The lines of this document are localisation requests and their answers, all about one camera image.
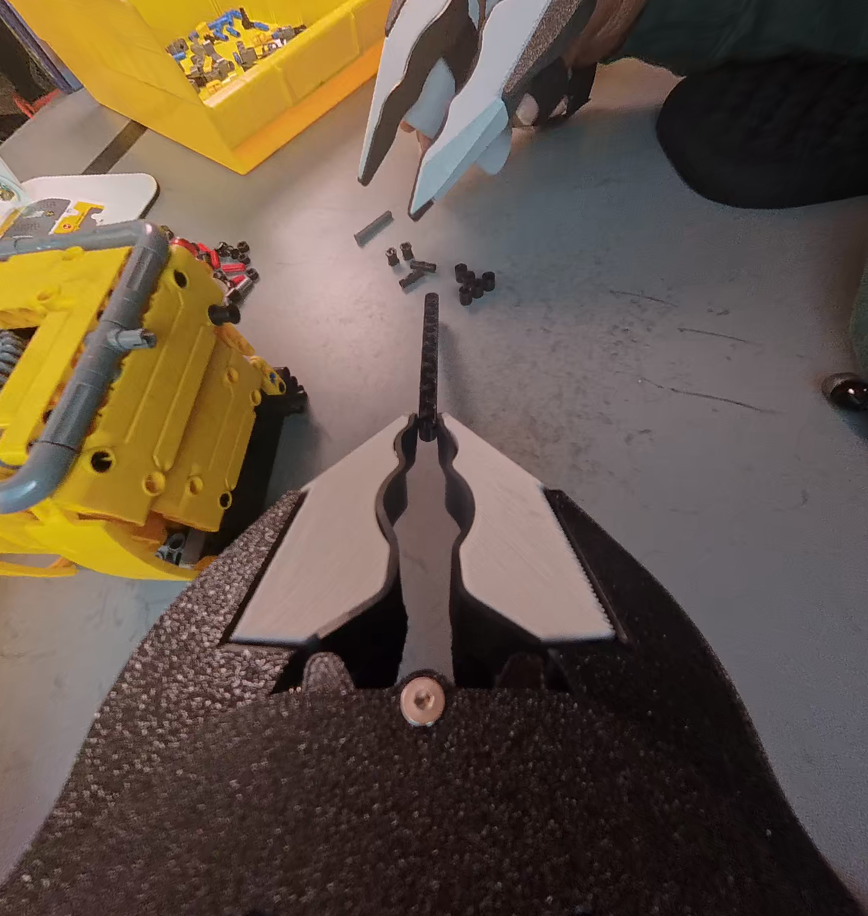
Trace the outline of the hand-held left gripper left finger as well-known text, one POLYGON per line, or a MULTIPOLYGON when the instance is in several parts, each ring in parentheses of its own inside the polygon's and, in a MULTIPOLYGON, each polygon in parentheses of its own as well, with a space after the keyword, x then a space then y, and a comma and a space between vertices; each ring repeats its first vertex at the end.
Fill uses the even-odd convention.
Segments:
POLYGON ((230 633, 239 645, 302 647, 380 601, 398 572, 417 416, 398 416, 308 482, 230 633))

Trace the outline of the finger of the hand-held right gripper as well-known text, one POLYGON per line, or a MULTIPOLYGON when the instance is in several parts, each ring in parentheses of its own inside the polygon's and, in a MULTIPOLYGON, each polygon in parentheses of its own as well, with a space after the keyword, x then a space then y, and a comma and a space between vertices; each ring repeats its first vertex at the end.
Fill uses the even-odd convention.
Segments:
POLYGON ((479 3, 394 2, 364 134, 358 179, 367 186, 402 125, 434 140, 478 51, 479 3))
POLYGON ((548 6, 549 2, 498 2, 486 17, 471 74, 420 159, 408 207, 411 219, 418 219, 429 203, 451 189, 509 126, 506 85, 548 6))

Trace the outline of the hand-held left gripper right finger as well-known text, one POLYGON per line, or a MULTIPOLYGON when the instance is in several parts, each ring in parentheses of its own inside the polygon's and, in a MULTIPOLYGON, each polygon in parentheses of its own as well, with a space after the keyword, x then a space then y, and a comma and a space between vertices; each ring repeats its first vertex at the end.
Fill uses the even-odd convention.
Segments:
POLYGON ((445 472, 459 487, 459 581, 542 642, 612 639, 614 628, 542 482, 450 414, 445 472))

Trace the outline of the yellow and black lego model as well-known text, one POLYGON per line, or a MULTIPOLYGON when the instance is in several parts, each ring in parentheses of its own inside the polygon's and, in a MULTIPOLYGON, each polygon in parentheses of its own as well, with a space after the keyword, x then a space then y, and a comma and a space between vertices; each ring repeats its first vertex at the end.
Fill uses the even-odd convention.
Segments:
POLYGON ((0 578, 188 583, 261 513, 306 393, 131 221, 0 242, 0 578))

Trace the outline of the long black lego beam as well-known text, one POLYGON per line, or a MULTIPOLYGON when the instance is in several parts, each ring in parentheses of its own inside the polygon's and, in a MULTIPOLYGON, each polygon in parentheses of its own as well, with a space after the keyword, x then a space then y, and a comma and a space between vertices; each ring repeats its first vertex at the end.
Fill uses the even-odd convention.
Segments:
POLYGON ((422 320, 417 427, 420 441, 437 437, 439 379, 440 297, 425 295, 422 320))

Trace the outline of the pile of black red pins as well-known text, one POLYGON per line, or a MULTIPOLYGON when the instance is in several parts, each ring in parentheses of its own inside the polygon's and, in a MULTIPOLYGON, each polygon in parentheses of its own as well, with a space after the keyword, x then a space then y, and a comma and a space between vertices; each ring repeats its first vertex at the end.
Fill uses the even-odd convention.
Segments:
POLYGON ((236 246, 222 242, 212 247, 176 235, 166 225, 161 225, 160 229, 171 246, 186 250, 211 270, 212 278, 222 286, 228 302, 244 300, 260 280, 259 272, 252 265, 247 242, 241 241, 236 246))

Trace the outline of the yellow bin with many pieces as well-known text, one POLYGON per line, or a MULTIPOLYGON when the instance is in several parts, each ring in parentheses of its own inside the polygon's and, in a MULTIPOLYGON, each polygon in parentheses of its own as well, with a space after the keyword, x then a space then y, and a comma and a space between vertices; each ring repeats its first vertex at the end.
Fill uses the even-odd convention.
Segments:
POLYGON ((376 74, 389 2, 23 1, 16 10, 97 102, 244 175, 376 74), (307 30, 202 99, 165 46, 229 8, 307 30))

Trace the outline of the person's right forearm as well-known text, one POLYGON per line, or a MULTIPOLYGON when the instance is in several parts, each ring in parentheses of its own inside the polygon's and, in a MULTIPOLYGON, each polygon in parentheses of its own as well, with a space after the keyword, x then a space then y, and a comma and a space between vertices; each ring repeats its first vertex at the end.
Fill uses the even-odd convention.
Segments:
POLYGON ((686 76, 789 55, 868 62, 868 1, 650 1, 612 57, 686 76))

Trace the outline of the person's right hand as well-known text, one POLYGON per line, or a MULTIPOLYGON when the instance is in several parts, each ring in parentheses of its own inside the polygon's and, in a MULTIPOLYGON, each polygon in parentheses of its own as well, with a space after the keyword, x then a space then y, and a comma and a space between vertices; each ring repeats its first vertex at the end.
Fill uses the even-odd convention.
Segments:
POLYGON ((647 1, 596 1, 572 54, 572 65, 587 68, 610 60, 622 47, 647 1))

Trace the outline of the heap of grey blue pieces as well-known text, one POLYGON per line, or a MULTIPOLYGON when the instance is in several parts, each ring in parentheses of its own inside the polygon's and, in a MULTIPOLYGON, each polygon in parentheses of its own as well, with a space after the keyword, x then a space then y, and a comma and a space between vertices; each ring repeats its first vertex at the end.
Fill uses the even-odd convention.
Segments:
POLYGON ((244 6, 205 20, 165 46, 184 78, 202 99, 255 69, 306 32, 302 22, 274 23, 250 17, 244 6))

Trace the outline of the yellow grey sticker sheet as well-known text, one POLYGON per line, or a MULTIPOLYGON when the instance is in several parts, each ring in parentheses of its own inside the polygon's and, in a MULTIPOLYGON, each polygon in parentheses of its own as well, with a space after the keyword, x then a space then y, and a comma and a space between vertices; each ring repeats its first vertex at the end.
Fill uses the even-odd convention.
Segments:
POLYGON ((46 198, 14 206, 0 205, 0 240, 38 235, 67 235, 95 227, 104 207, 99 203, 46 198))

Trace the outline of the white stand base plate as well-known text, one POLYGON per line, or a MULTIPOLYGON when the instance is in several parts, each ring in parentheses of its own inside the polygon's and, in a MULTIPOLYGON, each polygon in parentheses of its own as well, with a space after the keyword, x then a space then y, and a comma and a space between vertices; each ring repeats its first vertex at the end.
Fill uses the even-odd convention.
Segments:
MULTIPOLYGON (((155 179, 143 173, 34 177, 26 180, 24 187, 32 197, 29 203, 62 198, 101 204, 104 212, 100 223, 82 230, 139 219, 147 213, 159 193, 155 179)), ((18 204, 21 203, 0 200, 3 207, 18 204)))

